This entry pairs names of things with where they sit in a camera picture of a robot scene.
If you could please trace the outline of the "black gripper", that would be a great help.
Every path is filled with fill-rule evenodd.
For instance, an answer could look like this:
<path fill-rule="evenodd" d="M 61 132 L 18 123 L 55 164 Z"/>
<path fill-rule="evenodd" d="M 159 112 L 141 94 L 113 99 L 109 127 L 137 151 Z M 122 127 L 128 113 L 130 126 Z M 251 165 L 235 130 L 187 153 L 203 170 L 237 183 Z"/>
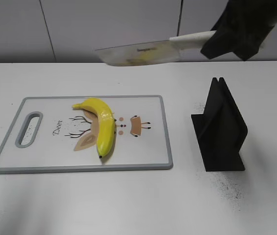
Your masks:
<path fill-rule="evenodd" d="M 208 59 L 233 52 L 235 49 L 235 55 L 242 61 L 247 61 L 259 52 L 267 32 L 234 33 L 232 30 L 218 29 L 226 23 L 273 28 L 277 24 L 277 0 L 229 0 L 213 26 L 215 34 L 201 48 L 201 54 Z"/>

